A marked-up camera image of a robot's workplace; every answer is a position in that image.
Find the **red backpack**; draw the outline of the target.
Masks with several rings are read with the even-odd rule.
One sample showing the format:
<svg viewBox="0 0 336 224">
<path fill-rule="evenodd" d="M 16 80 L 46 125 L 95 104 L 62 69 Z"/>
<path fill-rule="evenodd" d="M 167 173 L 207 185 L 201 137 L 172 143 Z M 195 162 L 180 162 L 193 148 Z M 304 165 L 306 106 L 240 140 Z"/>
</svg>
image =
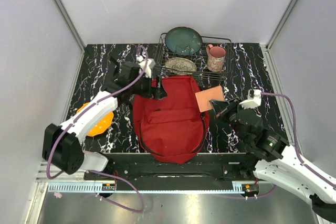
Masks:
<svg viewBox="0 0 336 224">
<path fill-rule="evenodd" d="M 120 69 L 109 73 L 105 82 Z M 184 164 L 203 148 L 209 114 L 199 111 L 195 93 L 200 88 L 193 77 L 167 77 L 162 79 L 162 84 L 167 92 L 164 99 L 147 99 L 134 94 L 134 131 L 141 147 L 156 160 Z"/>
</svg>

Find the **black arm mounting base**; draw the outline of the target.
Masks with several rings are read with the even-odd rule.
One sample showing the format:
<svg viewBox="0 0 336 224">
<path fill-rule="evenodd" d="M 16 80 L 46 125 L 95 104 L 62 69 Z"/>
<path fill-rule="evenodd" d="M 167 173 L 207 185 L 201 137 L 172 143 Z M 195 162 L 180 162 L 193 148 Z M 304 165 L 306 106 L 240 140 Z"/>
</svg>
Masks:
<svg viewBox="0 0 336 224">
<path fill-rule="evenodd" d="M 112 153 L 108 173 L 127 180 L 138 178 L 201 177 L 219 181 L 253 181 L 258 158 L 247 153 L 200 153 L 184 164 L 157 161 L 148 153 Z"/>
</svg>

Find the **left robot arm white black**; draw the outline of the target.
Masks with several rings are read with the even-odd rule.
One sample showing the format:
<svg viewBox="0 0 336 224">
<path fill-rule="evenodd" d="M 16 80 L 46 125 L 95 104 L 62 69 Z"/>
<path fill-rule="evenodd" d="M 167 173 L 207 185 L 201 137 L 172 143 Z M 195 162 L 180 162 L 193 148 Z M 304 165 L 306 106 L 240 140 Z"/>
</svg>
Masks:
<svg viewBox="0 0 336 224">
<path fill-rule="evenodd" d="M 152 86 L 153 59 L 140 63 L 125 62 L 120 72 L 108 79 L 97 95 L 78 114 L 60 125 L 50 124 L 44 133 L 43 159 L 47 161 L 46 174 L 49 179 L 50 166 L 54 165 L 68 175 L 78 170 L 95 170 L 103 180 L 113 175 L 109 159 L 98 152 L 82 150 L 82 143 L 88 133 L 110 112 L 131 94 L 143 98 L 160 100 L 167 96 L 161 80 L 157 78 Z"/>
</svg>

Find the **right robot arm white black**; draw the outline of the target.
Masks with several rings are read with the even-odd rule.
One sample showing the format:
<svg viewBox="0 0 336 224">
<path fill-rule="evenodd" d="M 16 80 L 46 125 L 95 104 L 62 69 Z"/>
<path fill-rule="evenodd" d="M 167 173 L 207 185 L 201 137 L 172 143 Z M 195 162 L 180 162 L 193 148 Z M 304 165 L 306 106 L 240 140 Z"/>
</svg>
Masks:
<svg viewBox="0 0 336 224">
<path fill-rule="evenodd" d="M 321 218 L 335 222 L 335 178 L 316 167 L 289 141 L 266 128 L 255 108 L 261 99 L 210 100 L 218 119 L 234 129 L 244 151 L 254 161 L 238 167 L 244 180 L 256 177 L 301 198 Z"/>
</svg>

